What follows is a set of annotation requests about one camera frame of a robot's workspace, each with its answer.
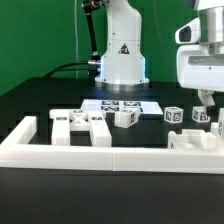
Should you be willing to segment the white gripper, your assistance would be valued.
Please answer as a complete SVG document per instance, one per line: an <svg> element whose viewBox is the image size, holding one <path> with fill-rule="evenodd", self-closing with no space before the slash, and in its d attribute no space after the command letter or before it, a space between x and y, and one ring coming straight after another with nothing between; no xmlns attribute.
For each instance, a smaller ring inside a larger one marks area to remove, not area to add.
<svg viewBox="0 0 224 224"><path fill-rule="evenodd" d="M199 89L208 115L215 112L213 91L224 92L224 55L210 55L203 45L181 46L176 54L177 79L183 88Z"/></svg>

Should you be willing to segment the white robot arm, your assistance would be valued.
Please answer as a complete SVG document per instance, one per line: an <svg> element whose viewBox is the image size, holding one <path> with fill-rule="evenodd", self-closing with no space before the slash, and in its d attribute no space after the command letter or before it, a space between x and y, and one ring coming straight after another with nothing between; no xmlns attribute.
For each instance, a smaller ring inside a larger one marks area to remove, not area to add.
<svg viewBox="0 0 224 224"><path fill-rule="evenodd" d="M107 50L95 83L113 90L145 86L145 58L140 52L140 13L128 0L102 0L108 20ZM215 107L212 94L224 92L224 0L192 0L198 16L175 33L177 79L196 89L206 109Z"/></svg>

